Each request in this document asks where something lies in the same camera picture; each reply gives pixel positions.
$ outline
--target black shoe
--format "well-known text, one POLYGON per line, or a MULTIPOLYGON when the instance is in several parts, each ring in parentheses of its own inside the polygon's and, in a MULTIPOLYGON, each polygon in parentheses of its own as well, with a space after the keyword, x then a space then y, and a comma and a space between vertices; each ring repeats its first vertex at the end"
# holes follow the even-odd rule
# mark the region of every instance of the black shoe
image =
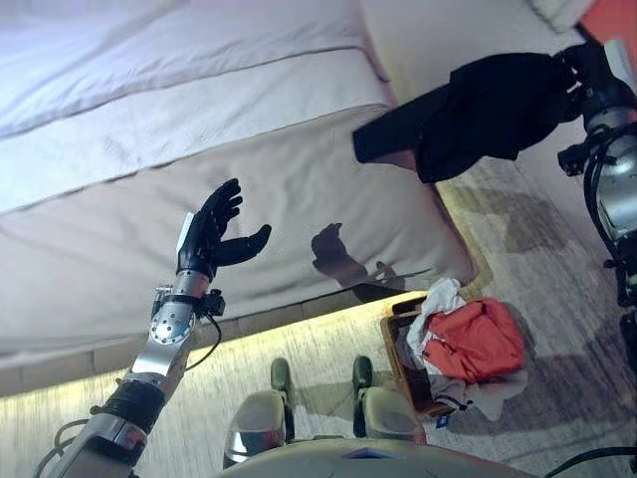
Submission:
POLYGON ((373 380, 374 367, 366 356, 358 356, 354 361, 351 372, 351 383, 354 387, 354 396, 358 398, 358 392, 362 388, 370 388, 373 380))
POLYGON ((282 391, 286 397, 290 394, 290 365, 284 358, 275 358, 270 365, 270 387, 272 390, 282 391))
POLYGON ((351 372, 351 384, 354 389, 354 421, 353 432, 357 438, 364 438, 367 436, 365 429, 365 414, 362 409, 362 396, 360 391, 365 388, 370 388, 373 380, 373 365, 371 360, 365 356, 358 356, 354 361, 354 366, 351 372))
POLYGON ((290 443, 295 439, 295 416, 290 407, 290 390, 292 389, 290 365, 284 358, 275 358, 270 365, 270 387, 285 395, 283 406, 286 414, 286 443, 290 443))

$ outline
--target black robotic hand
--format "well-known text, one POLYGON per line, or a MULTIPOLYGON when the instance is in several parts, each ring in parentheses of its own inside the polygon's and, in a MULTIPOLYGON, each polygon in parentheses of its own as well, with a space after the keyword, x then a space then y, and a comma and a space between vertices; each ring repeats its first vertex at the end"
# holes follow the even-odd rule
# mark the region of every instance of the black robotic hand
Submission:
POLYGON ((231 179, 217 188, 194 215, 179 249, 177 274, 194 270, 212 280, 217 267, 248 261, 266 247, 272 232, 267 224, 250 237, 221 241, 228 222, 239 214, 243 202, 240 192, 239 180, 231 179))

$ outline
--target bed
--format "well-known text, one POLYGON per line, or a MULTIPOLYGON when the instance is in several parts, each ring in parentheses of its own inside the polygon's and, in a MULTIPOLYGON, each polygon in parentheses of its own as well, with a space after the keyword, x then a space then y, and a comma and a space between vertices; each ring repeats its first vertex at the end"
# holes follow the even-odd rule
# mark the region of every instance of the bed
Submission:
POLYGON ((413 158, 355 161, 393 105, 356 2, 65 4, 0 7, 0 395, 124 366, 184 215, 231 177, 228 237, 273 234, 215 279, 228 338, 361 283, 471 280, 413 158))

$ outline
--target robot leg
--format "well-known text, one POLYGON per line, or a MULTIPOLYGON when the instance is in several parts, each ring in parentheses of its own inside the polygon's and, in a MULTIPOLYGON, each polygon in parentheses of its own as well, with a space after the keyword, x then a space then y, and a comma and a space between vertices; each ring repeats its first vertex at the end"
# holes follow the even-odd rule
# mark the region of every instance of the robot leg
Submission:
POLYGON ((425 430, 413 408, 398 391, 371 386, 373 369, 367 357, 354 362, 354 434, 357 437, 426 443, 425 430))
POLYGON ((271 367, 272 390, 248 396, 230 424, 226 435, 223 467, 285 445, 294 438, 294 421, 288 404, 290 369, 277 358, 271 367))

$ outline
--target gray carpet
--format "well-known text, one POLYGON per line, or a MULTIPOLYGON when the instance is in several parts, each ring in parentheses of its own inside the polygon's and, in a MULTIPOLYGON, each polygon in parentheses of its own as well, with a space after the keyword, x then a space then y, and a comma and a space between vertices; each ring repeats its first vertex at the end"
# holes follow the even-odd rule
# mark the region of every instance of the gray carpet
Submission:
MULTIPOLYGON (((591 258, 552 205, 508 161, 483 161, 440 184, 483 272, 468 298, 494 296, 514 311, 528 346, 530 384, 489 422, 476 410, 446 429, 425 423, 431 444, 543 475, 599 446, 635 441, 635 376, 618 328, 612 276, 591 258)), ((350 367, 369 355, 390 382, 374 303, 231 341, 189 373, 141 459, 141 476, 211 476, 223 435, 246 394, 268 386, 270 361, 289 359, 298 436, 351 433, 350 367)), ((117 373, 0 400, 2 476, 28 476, 55 430, 103 403, 117 373)), ((580 465, 563 476, 630 476, 628 460, 580 465)))

